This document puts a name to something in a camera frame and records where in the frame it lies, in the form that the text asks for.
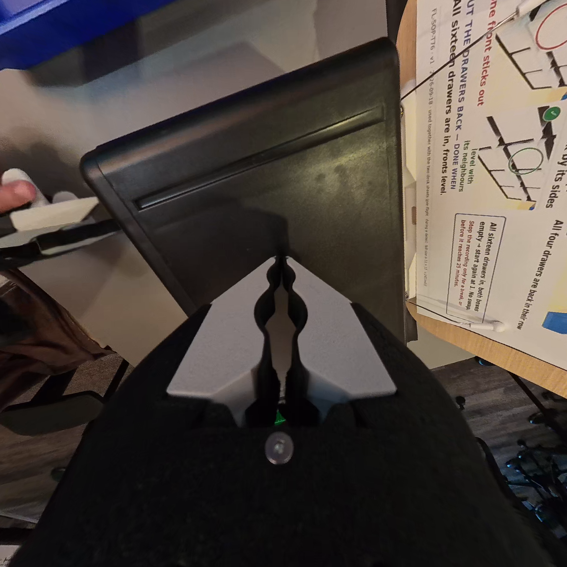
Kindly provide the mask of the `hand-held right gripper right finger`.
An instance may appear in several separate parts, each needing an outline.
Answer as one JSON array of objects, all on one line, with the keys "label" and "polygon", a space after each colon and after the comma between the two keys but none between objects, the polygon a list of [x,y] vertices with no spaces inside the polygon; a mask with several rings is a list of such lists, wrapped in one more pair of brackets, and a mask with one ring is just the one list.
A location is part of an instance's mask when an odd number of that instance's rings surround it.
[{"label": "hand-held right gripper right finger", "polygon": [[291,257],[282,283],[295,327],[282,403],[290,426],[316,426],[336,404],[396,393],[349,299]]}]

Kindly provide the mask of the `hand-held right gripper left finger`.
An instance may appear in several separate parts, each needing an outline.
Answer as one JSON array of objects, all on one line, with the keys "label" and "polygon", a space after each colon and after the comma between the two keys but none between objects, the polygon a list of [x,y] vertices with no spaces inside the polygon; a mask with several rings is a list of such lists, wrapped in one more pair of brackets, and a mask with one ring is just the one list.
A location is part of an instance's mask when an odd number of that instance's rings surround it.
[{"label": "hand-held right gripper left finger", "polygon": [[239,426],[274,425],[281,387],[266,323],[280,282],[281,261],[273,257],[210,304],[169,396],[222,404]]}]

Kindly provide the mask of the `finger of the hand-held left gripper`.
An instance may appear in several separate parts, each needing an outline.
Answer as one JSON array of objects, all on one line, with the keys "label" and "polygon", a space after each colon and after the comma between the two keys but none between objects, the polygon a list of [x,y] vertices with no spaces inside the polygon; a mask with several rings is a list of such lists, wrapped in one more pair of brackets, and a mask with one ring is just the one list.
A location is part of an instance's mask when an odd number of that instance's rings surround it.
[{"label": "finger of the hand-held left gripper", "polygon": [[16,231],[33,231],[77,224],[87,218],[99,204],[96,197],[52,203],[9,214]]}]

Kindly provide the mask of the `black drawer cabinet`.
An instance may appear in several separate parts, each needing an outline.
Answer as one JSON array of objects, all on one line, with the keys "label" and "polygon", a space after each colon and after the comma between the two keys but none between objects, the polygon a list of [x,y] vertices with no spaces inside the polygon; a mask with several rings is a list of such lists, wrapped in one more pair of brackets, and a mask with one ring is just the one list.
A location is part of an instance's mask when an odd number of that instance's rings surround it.
[{"label": "black drawer cabinet", "polygon": [[81,174],[187,316],[287,255],[405,342],[399,89],[375,39],[100,145]]}]

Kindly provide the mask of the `blue storage bin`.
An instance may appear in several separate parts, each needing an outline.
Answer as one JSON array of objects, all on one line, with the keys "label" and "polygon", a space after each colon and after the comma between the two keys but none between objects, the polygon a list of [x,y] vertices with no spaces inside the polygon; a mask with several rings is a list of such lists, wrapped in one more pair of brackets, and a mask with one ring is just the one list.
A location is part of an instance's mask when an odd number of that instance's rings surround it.
[{"label": "blue storage bin", "polygon": [[171,1],[1,1],[1,70],[27,70]]}]

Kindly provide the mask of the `person's left hand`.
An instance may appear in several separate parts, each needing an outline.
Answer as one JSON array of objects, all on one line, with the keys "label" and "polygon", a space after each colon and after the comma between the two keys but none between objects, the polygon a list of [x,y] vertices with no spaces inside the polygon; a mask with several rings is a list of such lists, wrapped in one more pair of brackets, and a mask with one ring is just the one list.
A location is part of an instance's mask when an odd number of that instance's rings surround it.
[{"label": "person's left hand", "polygon": [[9,181],[1,185],[1,215],[27,206],[36,198],[35,186],[26,180]]}]

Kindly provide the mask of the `person's brown clothing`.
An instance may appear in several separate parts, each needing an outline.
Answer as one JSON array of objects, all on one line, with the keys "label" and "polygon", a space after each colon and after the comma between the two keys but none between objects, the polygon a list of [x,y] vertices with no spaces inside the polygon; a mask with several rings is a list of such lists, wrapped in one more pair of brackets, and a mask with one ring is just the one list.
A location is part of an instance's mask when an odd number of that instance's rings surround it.
[{"label": "person's brown clothing", "polygon": [[29,329],[19,340],[1,340],[1,409],[47,377],[113,353],[21,271],[1,272],[1,278],[1,303]]}]

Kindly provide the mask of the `black office chair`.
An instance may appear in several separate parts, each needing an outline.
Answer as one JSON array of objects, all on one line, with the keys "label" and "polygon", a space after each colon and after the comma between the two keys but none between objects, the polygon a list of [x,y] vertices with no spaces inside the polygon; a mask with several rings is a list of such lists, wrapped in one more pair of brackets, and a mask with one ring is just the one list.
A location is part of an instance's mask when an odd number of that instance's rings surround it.
[{"label": "black office chair", "polygon": [[93,391],[66,394],[76,370],[50,376],[30,401],[1,412],[1,426],[20,436],[40,436],[85,425],[100,415],[128,367],[122,359],[103,396]]}]

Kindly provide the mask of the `printed instruction sheet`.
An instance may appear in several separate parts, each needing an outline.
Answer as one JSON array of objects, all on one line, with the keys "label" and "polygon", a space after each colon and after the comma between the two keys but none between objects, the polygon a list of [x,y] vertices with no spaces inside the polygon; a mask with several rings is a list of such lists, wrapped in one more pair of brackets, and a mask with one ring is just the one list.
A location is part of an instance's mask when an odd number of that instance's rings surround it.
[{"label": "printed instruction sheet", "polygon": [[417,1],[417,301],[566,369],[566,1]]}]

